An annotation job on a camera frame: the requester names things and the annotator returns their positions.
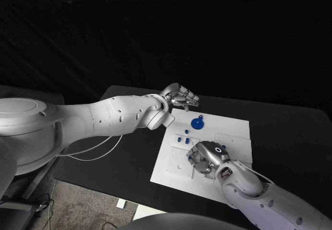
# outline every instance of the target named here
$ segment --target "black background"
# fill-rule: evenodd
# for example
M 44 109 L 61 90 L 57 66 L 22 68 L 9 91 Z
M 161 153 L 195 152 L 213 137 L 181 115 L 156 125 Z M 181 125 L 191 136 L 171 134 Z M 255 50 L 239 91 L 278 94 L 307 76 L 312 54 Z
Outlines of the black background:
M 6 1 L 0 83 L 99 101 L 112 85 L 322 109 L 332 19 L 322 2 Z

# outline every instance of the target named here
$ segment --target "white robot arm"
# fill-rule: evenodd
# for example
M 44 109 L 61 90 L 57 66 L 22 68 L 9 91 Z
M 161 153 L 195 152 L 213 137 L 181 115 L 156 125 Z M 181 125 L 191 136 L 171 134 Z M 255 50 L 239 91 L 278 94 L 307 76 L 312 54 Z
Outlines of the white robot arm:
M 0 99 L 0 198 L 14 176 L 32 172 L 68 145 L 94 136 L 120 136 L 174 122 L 169 105 L 198 106 L 198 96 L 178 83 L 161 94 L 118 96 L 93 104 L 53 105 Z
M 232 161 L 219 143 L 200 142 L 188 159 L 200 173 L 216 169 L 230 207 L 240 209 L 262 230 L 332 230 L 331 219 L 272 181 L 262 182 L 255 171 L 240 161 Z

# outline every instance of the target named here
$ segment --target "hole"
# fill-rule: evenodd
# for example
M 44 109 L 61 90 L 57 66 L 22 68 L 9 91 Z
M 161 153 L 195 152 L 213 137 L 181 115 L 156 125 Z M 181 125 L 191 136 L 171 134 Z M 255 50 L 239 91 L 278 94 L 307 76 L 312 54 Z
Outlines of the hole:
M 275 204 L 275 200 L 271 200 L 271 202 L 269 202 L 269 207 L 273 207 L 273 204 Z
M 298 220 L 297 220 L 297 223 L 301 225 L 304 222 L 302 218 L 299 217 Z

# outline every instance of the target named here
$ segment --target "floor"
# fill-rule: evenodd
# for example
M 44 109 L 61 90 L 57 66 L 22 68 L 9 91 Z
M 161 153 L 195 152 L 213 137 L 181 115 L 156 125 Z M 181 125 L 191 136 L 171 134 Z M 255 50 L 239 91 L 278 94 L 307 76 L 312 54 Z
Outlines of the floor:
M 120 227 L 132 221 L 138 209 L 138 204 L 132 202 L 126 203 L 125 209 L 118 208 L 118 198 L 61 181 L 57 181 L 53 199 L 53 230 L 102 230 L 106 222 Z M 41 218 L 31 229 L 42 230 L 48 211 L 41 211 Z M 112 229 L 116 228 L 107 224 L 105 230 Z

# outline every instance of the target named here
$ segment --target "white board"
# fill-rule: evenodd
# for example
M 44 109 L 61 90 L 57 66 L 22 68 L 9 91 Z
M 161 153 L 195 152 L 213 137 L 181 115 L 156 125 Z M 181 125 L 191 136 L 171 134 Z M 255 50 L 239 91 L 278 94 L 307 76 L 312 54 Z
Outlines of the white board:
M 151 181 L 226 203 L 219 180 L 194 170 L 187 153 L 200 141 L 214 141 L 227 146 L 232 159 L 242 160 L 252 167 L 250 122 L 175 108 L 172 115 L 175 121 L 167 129 Z M 204 128 L 195 130 L 191 122 L 200 115 Z M 185 138 L 190 138 L 190 144 L 184 143 Z

